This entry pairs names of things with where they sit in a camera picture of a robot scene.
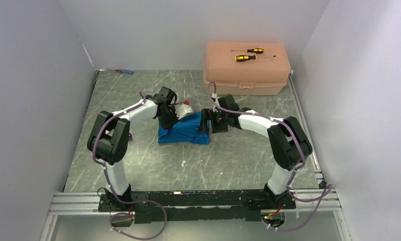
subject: black mounting plate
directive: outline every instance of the black mounting plate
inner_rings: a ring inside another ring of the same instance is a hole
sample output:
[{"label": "black mounting plate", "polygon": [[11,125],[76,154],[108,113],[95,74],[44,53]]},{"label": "black mounting plate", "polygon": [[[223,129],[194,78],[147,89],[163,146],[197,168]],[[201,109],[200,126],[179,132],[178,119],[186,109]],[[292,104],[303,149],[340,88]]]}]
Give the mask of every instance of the black mounting plate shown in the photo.
[{"label": "black mounting plate", "polygon": [[[149,199],[149,194],[147,192],[132,192],[131,193],[131,198],[133,201],[137,200],[147,200]],[[147,211],[148,207],[148,202],[146,203],[135,203],[133,210],[135,212],[145,212]],[[100,198],[100,203],[98,204],[98,211],[99,212],[119,212],[122,210],[119,210],[115,208],[111,203],[110,200],[108,200],[106,194],[102,194]]]}]

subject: metal frame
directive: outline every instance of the metal frame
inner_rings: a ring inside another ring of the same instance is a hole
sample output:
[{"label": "metal frame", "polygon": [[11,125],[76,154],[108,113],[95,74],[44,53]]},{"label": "metal frame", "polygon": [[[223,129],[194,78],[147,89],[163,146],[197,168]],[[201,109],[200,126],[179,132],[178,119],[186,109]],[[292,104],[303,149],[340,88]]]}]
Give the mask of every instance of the metal frame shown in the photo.
[{"label": "metal frame", "polygon": [[[295,90],[295,86],[292,80],[293,71],[291,71],[288,83],[291,89],[292,94],[294,95],[294,102],[296,105],[296,111],[298,114],[298,118],[301,120],[302,127],[306,133],[306,136],[311,140],[311,136],[309,130],[307,128],[307,123],[304,118],[303,110],[301,108],[301,104],[298,99],[298,95]],[[315,169],[315,177],[317,182],[320,183],[323,181],[322,170],[320,169],[319,162],[316,156],[316,152],[313,147],[312,152],[312,164]],[[322,189],[293,189],[295,196],[308,199],[314,198],[322,193]],[[45,227],[43,233],[41,235],[41,241],[51,241],[52,235],[54,232],[55,224],[57,222],[57,218],[60,215],[113,215],[115,212],[99,212],[98,203],[100,201],[100,197],[95,192],[80,192],[80,193],[63,193],[58,192],[54,194],[53,200],[51,202],[51,207],[47,216],[47,221],[45,223]],[[285,212],[296,212],[297,218],[299,212],[311,212],[317,204],[317,201],[314,202],[299,202],[295,201],[297,208],[296,209],[285,209]],[[261,213],[270,213],[276,210],[261,210]],[[345,221],[341,204],[337,196],[337,192],[335,189],[324,198],[321,202],[321,205],[318,208],[318,211],[331,211],[334,214],[335,222],[341,237],[342,241],[351,241],[351,235],[347,227],[347,223]]]}]

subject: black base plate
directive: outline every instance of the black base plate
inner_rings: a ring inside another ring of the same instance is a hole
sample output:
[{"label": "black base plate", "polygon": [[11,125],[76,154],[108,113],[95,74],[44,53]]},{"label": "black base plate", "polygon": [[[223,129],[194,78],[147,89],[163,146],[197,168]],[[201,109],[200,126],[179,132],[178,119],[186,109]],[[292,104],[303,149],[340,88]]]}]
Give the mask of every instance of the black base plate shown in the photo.
[{"label": "black base plate", "polygon": [[[273,202],[263,189],[214,190],[214,191],[151,191],[132,192],[133,200],[149,199],[159,202],[166,208],[168,221],[245,219],[261,221],[261,210],[296,208],[289,195],[284,195]],[[119,211],[105,200],[100,203],[100,212]],[[164,214],[160,207],[137,203],[134,205],[134,223],[163,221]]]},{"label": "black base plate", "polygon": [[[137,200],[146,200],[149,199],[149,194],[147,192],[132,192],[131,197],[133,201]],[[147,211],[148,203],[135,203],[133,210],[135,212],[145,212]],[[98,204],[99,212],[119,212],[122,210],[118,210],[115,208],[110,201],[107,199],[106,194],[102,194],[100,198],[100,203]]]}]

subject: white panel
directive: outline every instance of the white panel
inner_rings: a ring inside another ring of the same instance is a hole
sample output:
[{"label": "white panel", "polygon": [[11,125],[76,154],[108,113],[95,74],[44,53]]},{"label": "white panel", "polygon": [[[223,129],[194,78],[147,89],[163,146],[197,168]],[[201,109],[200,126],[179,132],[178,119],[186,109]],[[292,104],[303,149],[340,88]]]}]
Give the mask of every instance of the white panel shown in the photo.
[{"label": "white panel", "polygon": [[94,77],[57,0],[0,0],[0,240],[40,239]]},{"label": "white panel", "polygon": [[295,83],[353,240],[401,240],[401,0],[331,1]]},{"label": "white panel", "polygon": [[283,42],[294,63],[329,0],[60,0],[96,68],[203,69],[207,41]]}]

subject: gray marble surface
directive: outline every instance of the gray marble surface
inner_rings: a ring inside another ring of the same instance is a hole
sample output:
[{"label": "gray marble surface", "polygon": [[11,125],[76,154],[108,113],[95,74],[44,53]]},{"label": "gray marble surface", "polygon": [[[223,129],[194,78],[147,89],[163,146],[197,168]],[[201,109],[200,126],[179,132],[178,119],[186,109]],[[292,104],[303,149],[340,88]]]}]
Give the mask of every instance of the gray marble surface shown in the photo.
[{"label": "gray marble surface", "polygon": [[[65,192],[96,191],[106,185],[102,169],[91,159],[86,142],[97,114],[133,105],[139,90],[155,94],[171,88],[179,100],[189,99],[194,111],[210,108],[200,70],[135,71],[134,75],[100,72],[82,126]],[[276,96],[235,96],[240,107],[272,117],[297,116],[294,96],[286,86]],[[250,131],[229,128],[211,134],[209,145],[158,144],[158,121],[131,129],[134,140],[124,157],[125,172],[135,191],[263,188],[276,165],[269,140]],[[293,188],[317,188],[310,158],[297,173]]]}]

